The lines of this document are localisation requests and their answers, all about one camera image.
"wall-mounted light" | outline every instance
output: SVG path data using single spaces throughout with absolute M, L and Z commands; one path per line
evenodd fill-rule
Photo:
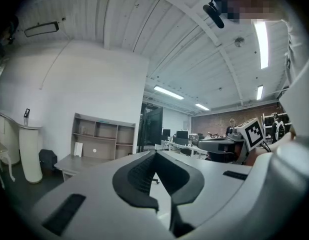
M 264 86 L 263 85 L 260 85 L 258 86 L 258 92 L 256 94 L 256 100 L 260 100 L 263 96 L 263 91 L 264 91 Z
M 209 110 L 209 108 L 203 106 L 203 105 L 200 105 L 200 104 L 196 104 L 197 107 L 203 109 L 203 110 Z
M 184 99 L 184 97 L 182 97 L 182 96 L 180 96 L 178 94 L 175 94 L 175 93 L 173 93 L 173 92 L 171 92 L 169 90 L 163 89 L 163 88 L 161 88 L 161 87 L 159 87 L 157 85 L 154 87 L 154 89 L 156 91 L 158 91 L 158 92 L 161 92 L 161 93 L 167 94 L 169 96 L 172 96 L 172 97 L 174 97 L 174 98 L 176 98 L 178 100 L 183 100 Z
M 258 21 L 254 23 L 259 42 L 261 69 L 267 68 L 269 63 L 269 47 L 266 23 Z
M 41 35 L 45 33 L 57 32 L 58 30 L 59 30 L 58 22 L 54 21 L 29 27 L 24 31 L 24 34 L 27 38 L 29 38 L 32 36 Z

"white pedestal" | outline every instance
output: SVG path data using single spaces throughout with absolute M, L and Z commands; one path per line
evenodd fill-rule
M 19 143 L 23 173 L 26 180 L 30 183 L 40 182 L 43 174 L 39 161 L 39 130 L 20 127 Z
M 19 127 L 13 121 L 0 115 L 0 142 L 8 149 L 11 164 L 19 163 Z

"white ceiling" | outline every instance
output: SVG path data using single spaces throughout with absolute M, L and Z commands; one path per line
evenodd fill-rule
M 286 81 L 287 27 L 267 22 L 269 67 L 260 69 L 252 24 L 225 22 L 219 29 L 203 11 L 210 0 L 27 0 L 17 13 L 17 43 L 92 40 L 149 58 L 143 100 L 190 115 L 200 103 L 217 111 L 273 101 Z M 24 30 L 58 21 L 62 31 L 26 37 Z M 243 47 L 235 39 L 245 39 Z M 155 92 L 159 85 L 185 97 Z M 257 103 L 257 87 L 264 95 Z

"gray floor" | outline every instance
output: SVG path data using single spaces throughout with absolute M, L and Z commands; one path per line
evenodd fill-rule
M 1 177 L 10 203 L 25 212 L 29 211 L 43 195 L 64 182 L 61 171 L 56 170 L 52 173 L 43 171 L 42 181 L 31 184 L 25 178 L 21 162 L 12 166 L 12 175 L 15 177 L 13 182 L 9 176 L 8 166 L 2 165 L 2 167 Z

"black rubber pad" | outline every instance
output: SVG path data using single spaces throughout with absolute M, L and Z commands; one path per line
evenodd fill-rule
M 42 226 L 60 237 L 85 199 L 81 194 L 70 195 Z
M 248 174 L 243 174 L 243 173 L 239 173 L 239 172 L 235 172 L 235 171 L 231 171 L 231 170 L 227 170 L 223 173 L 223 175 L 229 176 L 231 178 L 235 178 L 238 180 L 243 180 L 245 181 L 246 178 L 248 177 Z

